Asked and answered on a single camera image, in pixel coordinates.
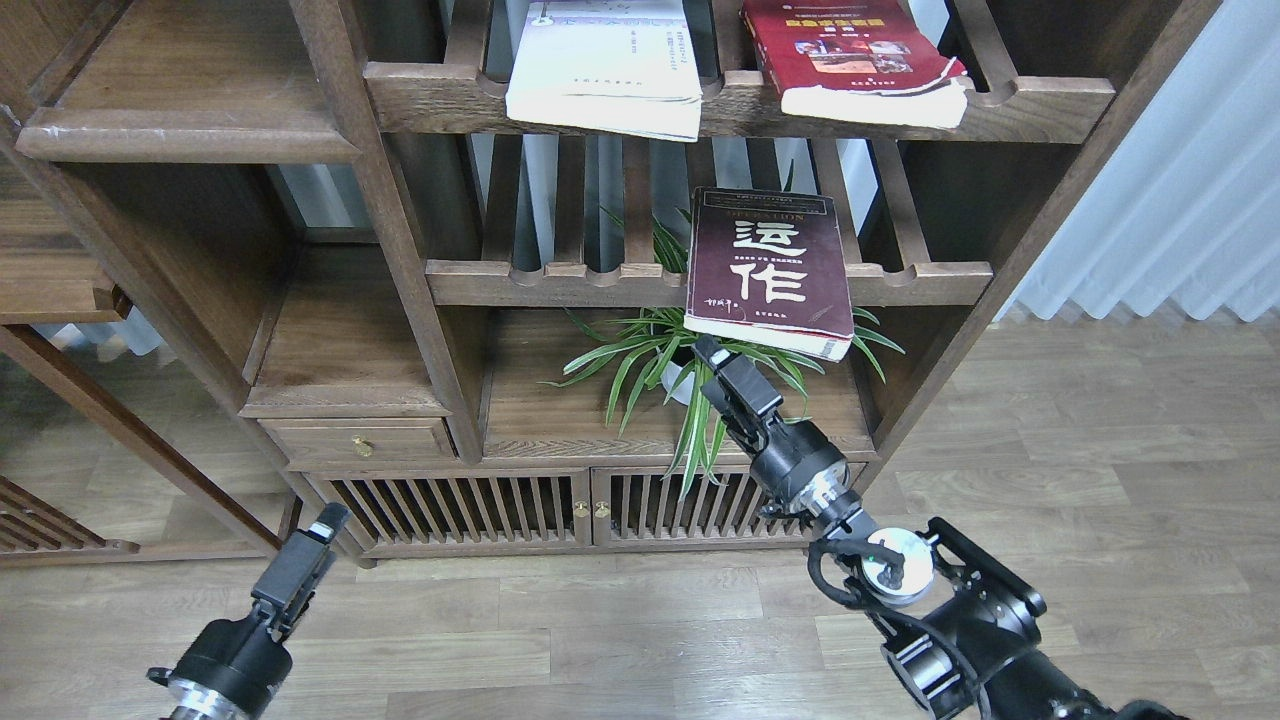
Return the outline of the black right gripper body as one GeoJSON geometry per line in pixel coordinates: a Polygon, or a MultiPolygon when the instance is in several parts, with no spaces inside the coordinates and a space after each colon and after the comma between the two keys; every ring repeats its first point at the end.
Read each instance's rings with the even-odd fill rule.
{"type": "Polygon", "coordinates": [[[846,519],[852,492],[846,487],[849,461],[812,421],[772,421],[745,442],[750,475],[769,503],[771,518],[846,519]]]}

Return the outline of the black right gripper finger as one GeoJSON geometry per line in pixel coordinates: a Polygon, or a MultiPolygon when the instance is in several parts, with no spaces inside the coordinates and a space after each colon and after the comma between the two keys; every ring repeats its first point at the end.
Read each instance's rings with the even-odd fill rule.
{"type": "Polygon", "coordinates": [[[780,421],[781,393],[750,357],[728,351],[709,334],[698,337],[694,352],[712,372],[701,393],[721,414],[728,436],[745,451],[764,450],[769,427],[780,421]]]}

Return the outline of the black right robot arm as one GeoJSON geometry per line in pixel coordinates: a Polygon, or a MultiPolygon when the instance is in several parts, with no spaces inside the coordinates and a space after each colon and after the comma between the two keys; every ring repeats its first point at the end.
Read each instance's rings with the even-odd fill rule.
{"type": "Polygon", "coordinates": [[[864,612],[882,653],[932,719],[977,706],[984,719],[1170,719],[1135,700],[1110,708],[1039,651],[1041,593],[941,518],[924,532],[882,527],[847,487],[844,455],[810,421],[788,424],[768,379],[710,336],[695,352],[712,377],[701,392],[751,460],[768,518],[812,528],[806,569],[815,587],[864,612]]]}

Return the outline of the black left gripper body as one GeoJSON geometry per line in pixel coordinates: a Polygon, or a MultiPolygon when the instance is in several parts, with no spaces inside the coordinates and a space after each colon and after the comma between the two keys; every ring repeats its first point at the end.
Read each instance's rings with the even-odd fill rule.
{"type": "Polygon", "coordinates": [[[265,621],[218,619],[174,669],[151,667],[147,679],[177,698],[172,719],[259,719],[292,667],[265,621]]]}

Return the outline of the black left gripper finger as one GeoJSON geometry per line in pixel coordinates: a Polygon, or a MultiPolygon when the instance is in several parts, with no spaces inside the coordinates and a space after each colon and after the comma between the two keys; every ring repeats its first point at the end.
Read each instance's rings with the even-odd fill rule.
{"type": "Polygon", "coordinates": [[[252,615],[274,641],[287,641],[337,556],[330,550],[349,519],[342,503],[326,503],[307,528],[294,530],[255,583],[252,615]]]}

